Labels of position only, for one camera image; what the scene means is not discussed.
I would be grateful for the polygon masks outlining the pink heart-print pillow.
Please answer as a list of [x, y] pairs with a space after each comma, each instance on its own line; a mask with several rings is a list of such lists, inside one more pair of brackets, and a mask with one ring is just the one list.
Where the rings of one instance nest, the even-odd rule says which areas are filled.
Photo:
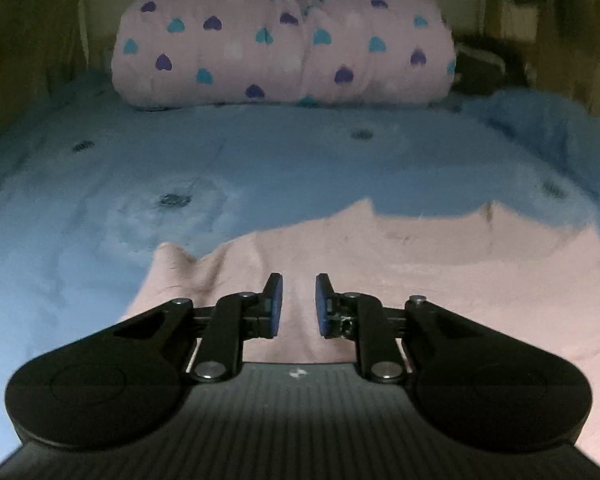
[[429, 103], [455, 75], [434, 0], [311, 0], [268, 22], [251, 1], [140, 0], [120, 21], [111, 76], [138, 108]]

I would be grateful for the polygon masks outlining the blue dandelion pillow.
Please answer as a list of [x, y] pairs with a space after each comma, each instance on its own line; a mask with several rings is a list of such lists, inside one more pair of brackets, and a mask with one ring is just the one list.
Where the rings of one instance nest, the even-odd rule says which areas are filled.
[[554, 93], [515, 89], [466, 100], [460, 109], [548, 162], [600, 206], [600, 118], [582, 105]]

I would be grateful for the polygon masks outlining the blue dandelion bed sheet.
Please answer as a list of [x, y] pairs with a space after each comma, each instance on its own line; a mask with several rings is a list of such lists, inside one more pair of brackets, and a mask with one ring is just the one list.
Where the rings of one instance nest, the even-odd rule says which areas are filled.
[[470, 99], [142, 112], [86, 77], [35, 107], [0, 140], [0, 463], [18, 444], [9, 376], [126, 316], [164, 243], [202, 258], [359, 200], [416, 219], [499, 204], [600, 236], [591, 196], [464, 114]]

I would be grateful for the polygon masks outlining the pink knitted sweater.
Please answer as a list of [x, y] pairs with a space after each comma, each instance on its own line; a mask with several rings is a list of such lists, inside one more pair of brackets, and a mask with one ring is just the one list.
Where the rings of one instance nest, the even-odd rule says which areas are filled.
[[202, 258], [160, 245], [127, 316], [174, 298], [211, 306], [284, 278], [279, 334], [245, 346], [250, 361], [343, 362], [352, 344], [317, 328], [314, 283], [399, 307], [422, 295], [438, 306], [573, 362], [593, 389], [578, 445], [600, 464], [600, 236], [551, 228], [499, 205], [458, 218], [383, 217], [359, 200], [332, 217], [253, 232]]

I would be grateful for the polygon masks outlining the black and white garment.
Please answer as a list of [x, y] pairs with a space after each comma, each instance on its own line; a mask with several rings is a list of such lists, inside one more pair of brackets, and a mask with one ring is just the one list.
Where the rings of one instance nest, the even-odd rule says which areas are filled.
[[463, 36], [455, 41], [455, 53], [455, 93], [490, 96], [503, 89], [530, 87], [524, 56], [509, 42], [490, 36]]

